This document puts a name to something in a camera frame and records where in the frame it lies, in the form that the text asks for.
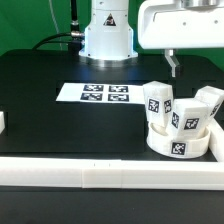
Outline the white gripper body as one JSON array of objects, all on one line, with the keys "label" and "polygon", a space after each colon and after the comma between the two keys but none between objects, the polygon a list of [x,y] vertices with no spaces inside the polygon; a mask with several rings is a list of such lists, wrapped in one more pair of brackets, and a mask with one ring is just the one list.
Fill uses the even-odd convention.
[{"label": "white gripper body", "polygon": [[224,47],[224,0],[145,0],[138,12],[143,49]]}]

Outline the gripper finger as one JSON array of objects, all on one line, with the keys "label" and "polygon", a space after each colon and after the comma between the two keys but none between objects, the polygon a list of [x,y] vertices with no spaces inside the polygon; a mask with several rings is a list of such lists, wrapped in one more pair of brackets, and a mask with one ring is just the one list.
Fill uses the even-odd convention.
[{"label": "gripper finger", "polygon": [[176,57],[174,49],[165,49],[164,56],[171,67],[171,74],[173,77],[177,75],[176,69],[180,66],[180,63]]}]

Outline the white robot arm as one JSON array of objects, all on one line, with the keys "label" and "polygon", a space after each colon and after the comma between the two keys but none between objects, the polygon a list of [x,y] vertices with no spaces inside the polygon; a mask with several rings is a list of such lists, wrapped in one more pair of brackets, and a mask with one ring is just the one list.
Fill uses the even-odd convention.
[{"label": "white robot arm", "polygon": [[82,59],[113,66],[135,59],[134,44],[161,49],[177,74],[177,49],[224,48],[224,0],[144,0],[137,28],[128,23],[130,0],[92,0]]}]

